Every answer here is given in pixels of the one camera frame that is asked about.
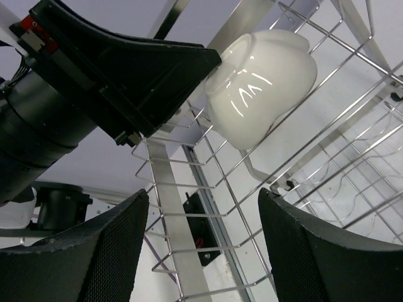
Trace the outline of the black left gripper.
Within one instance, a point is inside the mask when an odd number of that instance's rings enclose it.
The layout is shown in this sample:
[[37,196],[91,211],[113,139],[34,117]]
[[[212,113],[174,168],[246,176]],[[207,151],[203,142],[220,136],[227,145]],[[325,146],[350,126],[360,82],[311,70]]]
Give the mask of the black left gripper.
[[28,56],[1,84],[1,204],[24,203],[18,195],[97,126],[76,105],[93,83],[33,18],[9,26]]

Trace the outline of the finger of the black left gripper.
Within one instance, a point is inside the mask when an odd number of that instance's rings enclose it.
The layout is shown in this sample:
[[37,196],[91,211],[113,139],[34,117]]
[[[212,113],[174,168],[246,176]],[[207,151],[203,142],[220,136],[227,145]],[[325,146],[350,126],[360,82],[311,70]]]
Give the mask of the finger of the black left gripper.
[[202,45],[112,33],[61,1],[29,14],[45,39],[35,72],[119,145],[158,131],[221,62]]

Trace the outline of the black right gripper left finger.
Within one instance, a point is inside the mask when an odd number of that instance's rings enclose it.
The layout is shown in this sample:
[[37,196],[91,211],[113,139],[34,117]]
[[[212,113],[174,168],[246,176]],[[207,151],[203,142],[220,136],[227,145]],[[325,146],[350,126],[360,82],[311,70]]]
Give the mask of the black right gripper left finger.
[[1,249],[1,301],[129,301],[148,212],[141,189],[73,228]]

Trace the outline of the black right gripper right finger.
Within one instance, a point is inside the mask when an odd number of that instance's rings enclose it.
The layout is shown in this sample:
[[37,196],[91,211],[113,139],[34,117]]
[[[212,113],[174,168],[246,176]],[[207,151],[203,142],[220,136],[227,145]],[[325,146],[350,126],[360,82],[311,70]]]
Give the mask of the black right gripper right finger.
[[266,188],[258,207],[279,301],[402,301],[402,246],[343,230]]

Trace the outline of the white scalloped bowl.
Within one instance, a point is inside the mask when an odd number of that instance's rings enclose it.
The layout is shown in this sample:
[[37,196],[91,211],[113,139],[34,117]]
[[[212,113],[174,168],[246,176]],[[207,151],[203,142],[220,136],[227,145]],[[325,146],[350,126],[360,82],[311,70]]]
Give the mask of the white scalloped bowl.
[[315,84],[317,64],[309,48],[302,35],[277,29],[232,42],[205,83],[213,129],[237,149],[253,148]]

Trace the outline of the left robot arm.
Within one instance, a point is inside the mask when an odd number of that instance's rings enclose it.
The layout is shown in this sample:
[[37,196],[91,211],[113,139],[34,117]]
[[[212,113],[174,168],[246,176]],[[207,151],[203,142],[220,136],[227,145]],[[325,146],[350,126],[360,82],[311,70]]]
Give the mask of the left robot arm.
[[83,222],[91,198],[40,176],[95,128],[130,147],[155,135],[218,66],[217,51],[166,40],[186,5],[169,3],[149,38],[108,31],[62,1],[40,1],[24,18],[1,6],[1,46],[21,58],[1,80],[3,233]]

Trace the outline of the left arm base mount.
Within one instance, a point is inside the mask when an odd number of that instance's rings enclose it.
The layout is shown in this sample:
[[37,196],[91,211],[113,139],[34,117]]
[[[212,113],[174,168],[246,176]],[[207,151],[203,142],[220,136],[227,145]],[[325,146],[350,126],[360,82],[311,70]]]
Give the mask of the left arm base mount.
[[[186,201],[183,204],[186,214],[205,214],[201,199],[198,193],[189,195],[185,193]],[[207,217],[187,217],[190,231],[197,249],[215,248],[215,250],[203,250],[198,252],[200,263],[203,267],[215,260],[221,251],[217,249],[218,244],[213,234],[211,224]]]

